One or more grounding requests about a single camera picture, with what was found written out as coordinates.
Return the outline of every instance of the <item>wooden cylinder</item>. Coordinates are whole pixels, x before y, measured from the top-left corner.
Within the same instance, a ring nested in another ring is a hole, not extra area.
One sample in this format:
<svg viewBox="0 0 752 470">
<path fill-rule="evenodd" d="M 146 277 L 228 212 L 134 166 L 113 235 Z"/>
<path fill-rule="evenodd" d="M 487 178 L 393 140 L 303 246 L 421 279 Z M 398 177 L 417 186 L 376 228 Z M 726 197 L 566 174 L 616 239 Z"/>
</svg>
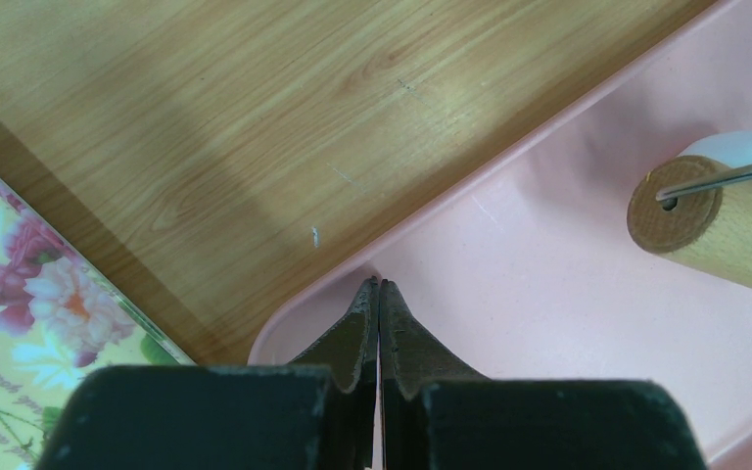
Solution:
<svg viewBox="0 0 752 470">
<path fill-rule="evenodd" d="M 663 187 L 727 169 L 698 156 L 662 164 L 635 188 L 627 225 L 646 251 L 752 288 L 752 181 L 681 197 L 669 211 L 655 199 Z"/>
</svg>

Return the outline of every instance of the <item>scratch mark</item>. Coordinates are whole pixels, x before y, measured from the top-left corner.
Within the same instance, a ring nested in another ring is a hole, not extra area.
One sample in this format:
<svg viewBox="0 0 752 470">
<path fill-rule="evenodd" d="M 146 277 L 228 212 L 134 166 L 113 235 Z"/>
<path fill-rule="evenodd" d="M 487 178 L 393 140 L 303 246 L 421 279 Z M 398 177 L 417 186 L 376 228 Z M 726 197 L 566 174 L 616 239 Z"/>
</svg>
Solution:
<svg viewBox="0 0 752 470">
<path fill-rule="evenodd" d="M 397 81 L 399 82 L 399 85 L 401 85 L 401 87 L 404 88 L 405 91 L 407 91 L 408 93 L 410 93 L 410 96 L 416 98 L 417 100 L 419 100 L 420 103 L 422 103 L 423 105 L 427 106 L 428 108 L 430 108 L 432 110 L 434 109 L 434 107 L 431 106 L 430 103 L 428 103 L 428 100 L 426 100 L 425 98 L 422 98 L 422 95 L 420 95 L 419 92 L 416 91 L 416 88 L 408 85 L 401 78 L 397 78 Z"/>
<path fill-rule="evenodd" d="M 484 208 L 483 205 L 480 204 L 480 201 L 477 201 L 476 197 L 472 196 L 471 200 L 474 201 L 474 204 L 476 204 L 478 208 L 480 208 L 480 211 L 483 211 L 483 213 L 487 215 L 492 220 L 492 222 L 494 222 L 494 226 L 496 226 L 502 233 L 505 233 L 505 230 L 503 229 L 503 226 L 500 225 L 500 222 L 498 222 L 497 219 L 494 218 L 491 212 L 486 211 L 486 208 Z"/>
<path fill-rule="evenodd" d="M 341 176 L 342 178 L 344 178 L 345 181 L 349 182 L 351 185 L 353 185 L 356 188 L 358 188 L 358 190 L 361 191 L 361 194 L 367 194 L 367 190 L 366 189 L 364 189 L 360 184 L 358 184 L 355 181 L 353 181 L 353 179 L 350 178 L 349 176 L 347 176 L 346 174 L 340 172 L 338 168 L 332 166 L 331 164 L 327 164 L 327 166 L 330 166 L 330 168 L 333 171 L 339 173 L 339 176 Z"/>
</svg>

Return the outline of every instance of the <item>wood grain surface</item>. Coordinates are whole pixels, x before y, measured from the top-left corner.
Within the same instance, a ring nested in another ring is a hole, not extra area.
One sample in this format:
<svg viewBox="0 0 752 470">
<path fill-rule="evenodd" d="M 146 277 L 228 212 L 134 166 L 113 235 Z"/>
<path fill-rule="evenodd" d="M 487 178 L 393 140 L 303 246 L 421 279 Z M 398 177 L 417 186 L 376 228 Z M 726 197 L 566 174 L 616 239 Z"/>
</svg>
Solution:
<svg viewBox="0 0 752 470">
<path fill-rule="evenodd" d="M 0 0 L 0 175 L 192 357 L 242 362 L 711 3 Z"/>
</svg>

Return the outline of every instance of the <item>green leaf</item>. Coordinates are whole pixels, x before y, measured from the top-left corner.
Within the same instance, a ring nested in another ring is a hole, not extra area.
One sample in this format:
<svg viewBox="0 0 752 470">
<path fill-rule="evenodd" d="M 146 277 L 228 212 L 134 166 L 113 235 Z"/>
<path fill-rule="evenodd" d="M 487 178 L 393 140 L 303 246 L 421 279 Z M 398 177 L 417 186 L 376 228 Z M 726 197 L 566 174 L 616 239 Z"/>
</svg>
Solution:
<svg viewBox="0 0 752 470">
<path fill-rule="evenodd" d="M 146 335 L 140 342 L 140 352 L 146 360 L 156 365 L 176 365 L 177 360 L 166 352 L 154 338 Z"/>
<path fill-rule="evenodd" d="M 59 417 L 62 416 L 62 409 L 56 406 L 45 406 L 41 410 L 41 429 L 45 433 L 53 431 L 56 427 L 56 423 L 59 422 Z"/>
</svg>

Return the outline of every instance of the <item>yellow floral cover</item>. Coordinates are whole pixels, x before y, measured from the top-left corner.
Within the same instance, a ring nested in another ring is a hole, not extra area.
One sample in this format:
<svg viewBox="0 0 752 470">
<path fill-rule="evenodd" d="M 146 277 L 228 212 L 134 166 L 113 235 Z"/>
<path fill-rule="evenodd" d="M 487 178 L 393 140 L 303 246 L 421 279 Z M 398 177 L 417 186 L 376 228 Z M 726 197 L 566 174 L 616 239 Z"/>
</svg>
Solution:
<svg viewBox="0 0 752 470">
<path fill-rule="evenodd" d="M 0 180 L 0 470 L 32 468 L 90 372 L 177 362 L 191 360 Z"/>
</svg>

